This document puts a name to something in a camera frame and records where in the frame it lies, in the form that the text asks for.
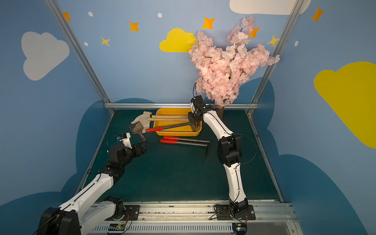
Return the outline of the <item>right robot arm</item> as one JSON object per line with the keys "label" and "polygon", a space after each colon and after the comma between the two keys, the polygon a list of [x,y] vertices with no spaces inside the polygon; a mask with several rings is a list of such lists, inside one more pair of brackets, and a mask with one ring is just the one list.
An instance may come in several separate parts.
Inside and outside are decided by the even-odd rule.
{"label": "right robot arm", "polygon": [[229,211],[236,216],[248,210],[240,172],[242,156],[241,136],[232,132],[221,120],[216,109],[203,101],[202,96],[195,96],[190,101],[190,122],[204,122],[218,139],[217,156],[224,166],[229,186]]}

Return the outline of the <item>wooden handle hoe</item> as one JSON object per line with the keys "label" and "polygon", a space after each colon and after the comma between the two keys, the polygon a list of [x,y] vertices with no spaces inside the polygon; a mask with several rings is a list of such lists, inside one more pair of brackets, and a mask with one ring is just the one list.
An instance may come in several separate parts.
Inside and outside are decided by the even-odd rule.
{"label": "wooden handle hoe", "polygon": [[177,119],[188,118],[188,115],[152,115],[151,118]]}
{"label": "wooden handle hoe", "polygon": [[189,122],[188,118],[149,118],[148,121]]}

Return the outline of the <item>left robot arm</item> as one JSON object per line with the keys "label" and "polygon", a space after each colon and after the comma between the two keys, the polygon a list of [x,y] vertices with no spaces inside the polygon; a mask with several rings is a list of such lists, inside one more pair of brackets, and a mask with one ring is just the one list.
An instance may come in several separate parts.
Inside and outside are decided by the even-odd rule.
{"label": "left robot arm", "polygon": [[108,151],[109,161],[94,179],[73,198],[57,208],[48,208],[41,216],[36,235],[86,235],[106,219],[129,219],[117,197],[107,197],[94,209],[91,206],[123,176],[131,161],[147,152],[147,141],[129,145],[123,139]]}

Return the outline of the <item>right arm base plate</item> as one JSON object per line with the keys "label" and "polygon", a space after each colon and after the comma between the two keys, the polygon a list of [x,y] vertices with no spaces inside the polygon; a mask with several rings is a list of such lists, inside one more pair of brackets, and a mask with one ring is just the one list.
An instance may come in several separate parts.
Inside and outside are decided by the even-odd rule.
{"label": "right arm base plate", "polygon": [[214,217],[216,220],[256,220],[256,213],[252,205],[248,206],[248,209],[243,212],[233,212],[229,205],[214,205]]}

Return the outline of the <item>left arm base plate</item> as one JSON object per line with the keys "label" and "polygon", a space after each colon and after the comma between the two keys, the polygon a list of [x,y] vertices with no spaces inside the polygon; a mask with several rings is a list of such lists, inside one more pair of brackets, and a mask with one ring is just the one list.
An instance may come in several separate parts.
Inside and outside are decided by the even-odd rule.
{"label": "left arm base plate", "polygon": [[123,205],[122,209],[117,206],[114,215],[106,219],[106,221],[138,220],[139,212],[140,205]]}

